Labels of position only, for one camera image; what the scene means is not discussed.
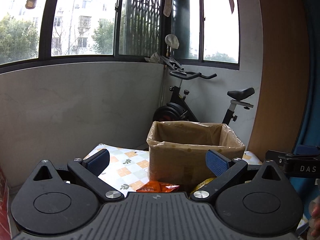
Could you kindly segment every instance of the grey wall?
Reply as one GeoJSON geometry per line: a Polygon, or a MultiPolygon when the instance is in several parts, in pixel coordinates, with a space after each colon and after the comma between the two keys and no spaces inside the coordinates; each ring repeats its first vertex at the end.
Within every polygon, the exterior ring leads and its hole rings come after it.
{"type": "MultiPolygon", "coordinates": [[[[262,22],[259,0],[238,0],[240,16],[240,70],[213,68],[205,66],[188,66],[185,69],[201,72],[204,75],[217,73],[211,80],[197,78],[183,81],[181,93],[184,89],[190,91],[186,102],[200,122],[222,122],[230,105],[231,98],[227,96],[229,90],[254,87],[256,93],[245,102],[254,105],[254,109],[245,110],[236,107],[238,115],[236,122],[231,121],[230,127],[235,131],[245,145],[248,145],[252,126],[256,114],[263,58],[262,22]]],[[[166,101],[170,100],[169,87],[179,86],[179,80],[167,75],[166,101]]]]}
{"type": "Polygon", "coordinates": [[[42,159],[66,163],[99,143],[145,143],[162,73],[159,64],[95,62],[1,74],[0,166],[9,186],[42,159]]]}

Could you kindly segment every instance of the textured blue pad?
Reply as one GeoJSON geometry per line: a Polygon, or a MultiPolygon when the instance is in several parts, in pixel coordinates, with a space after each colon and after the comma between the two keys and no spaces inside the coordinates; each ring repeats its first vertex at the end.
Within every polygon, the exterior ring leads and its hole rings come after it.
{"type": "Polygon", "coordinates": [[[205,155],[205,163],[210,171],[212,171],[217,177],[229,169],[228,162],[211,150],[209,150],[205,155]]]}
{"type": "Polygon", "coordinates": [[[85,161],[85,168],[94,175],[99,176],[105,168],[108,167],[110,163],[110,154],[107,149],[102,149],[85,161]]]}

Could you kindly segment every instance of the red snack package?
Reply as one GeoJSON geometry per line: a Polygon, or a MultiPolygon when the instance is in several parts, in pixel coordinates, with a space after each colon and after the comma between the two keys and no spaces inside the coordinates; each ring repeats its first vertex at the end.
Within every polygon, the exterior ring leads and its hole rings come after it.
{"type": "Polygon", "coordinates": [[[149,181],[141,188],[137,189],[137,192],[155,192],[155,193],[167,193],[178,190],[179,185],[173,185],[169,183],[163,183],[158,181],[149,181]]]}

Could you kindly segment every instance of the triangular hole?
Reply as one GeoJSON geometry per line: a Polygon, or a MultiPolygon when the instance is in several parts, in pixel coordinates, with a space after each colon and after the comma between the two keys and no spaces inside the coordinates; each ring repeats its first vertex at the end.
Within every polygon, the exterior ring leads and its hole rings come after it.
{"type": "Polygon", "coordinates": [[[263,175],[263,179],[271,179],[271,180],[281,180],[275,168],[271,165],[267,166],[263,175]]]}
{"type": "Polygon", "coordinates": [[[48,167],[42,166],[33,180],[38,181],[38,180],[45,180],[45,179],[52,179],[52,176],[50,174],[48,167]]]}

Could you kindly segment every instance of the stationary bike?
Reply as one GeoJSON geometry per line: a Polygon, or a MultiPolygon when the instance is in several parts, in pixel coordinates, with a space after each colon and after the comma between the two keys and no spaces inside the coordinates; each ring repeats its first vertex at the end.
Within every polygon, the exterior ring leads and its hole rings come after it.
{"type": "MultiPolygon", "coordinates": [[[[184,96],[180,95],[181,84],[183,80],[191,80],[197,77],[204,79],[212,79],[217,76],[213,74],[211,76],[204,76],[200,72],[184,71],[181,67],[181,64],[174,60],[172,57],[163,57],[161,59],[171,70],[169,74],[171,76],[181,79],[180,86],[171,86],[170,91],[172,91],[172,96],[170,102],[165,106],[159,107],[154,115],[153,121],[163,122],[163,121],[190,121],[190,122],[199,122],[196,116],[193,114],[187,103],[185,102],[186,96],[189,94],[188,90],[184,90],[184,96]]],[[[255,93],[254,88],[247,88],[243,90],[233,90],[228,91],[227,95],[233,98],[230,101],[230,107],[227,110],[225,117],[222,123],[229,125],[230,121],[234,122],[237,119],[236,115],[233,115],[235,112],[236,105],[241,105],[244,109],[253,108],[253,105],[243,102],[242,100],[252,96],[255,93]]]]}

